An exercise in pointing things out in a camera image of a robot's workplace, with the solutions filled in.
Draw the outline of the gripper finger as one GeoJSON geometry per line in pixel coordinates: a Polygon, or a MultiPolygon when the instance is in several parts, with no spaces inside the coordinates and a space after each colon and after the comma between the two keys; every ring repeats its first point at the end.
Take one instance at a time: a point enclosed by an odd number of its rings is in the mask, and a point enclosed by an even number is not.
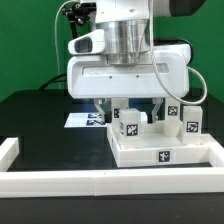
{"type": "Polygon", "coordinates": [[[158,111],[162,106],[163,99],[162,98],[153,98],[152,103],[154,105],[152,111],[148,114],[148,123],[155,123],[158,120],[158,111]]]}
{"type": "Polygon", "coordinates": [[[105,123],[112,122],[111,100],[109,98],[95,99],[94,106],[102,115],[102,119],[105,123]]]}

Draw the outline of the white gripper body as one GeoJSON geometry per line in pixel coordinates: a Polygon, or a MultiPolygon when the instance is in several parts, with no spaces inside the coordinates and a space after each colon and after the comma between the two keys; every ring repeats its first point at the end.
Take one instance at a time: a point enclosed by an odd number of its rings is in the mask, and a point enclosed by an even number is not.
{"type": "MultiPolygon", "coordinates": [[[[189,91],[187,44],[154,47],[154,57],[165,87],[184,97],[189,91]]],[[[149,52],[135,66],[112,66],[103,55],[72,57],[67,67],[68,92],[73,98],[167,98],[159,84],[149,52]]]]}

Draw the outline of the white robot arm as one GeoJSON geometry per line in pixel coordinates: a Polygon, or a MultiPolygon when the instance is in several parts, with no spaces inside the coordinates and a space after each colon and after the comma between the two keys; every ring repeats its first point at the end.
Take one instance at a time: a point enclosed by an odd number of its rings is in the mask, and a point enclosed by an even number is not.
{"type": "Polygon", "coordinates": [[[79,0],[72,13],[77,22],[94,15],[91,32],[68,44],[69,94],[78,99],[151,98],[156,121],[162,100],[181,102],[189,91],[193,57],[190,44],[156,39],[156,17],[191,16],[206,0],[79,0]]]}

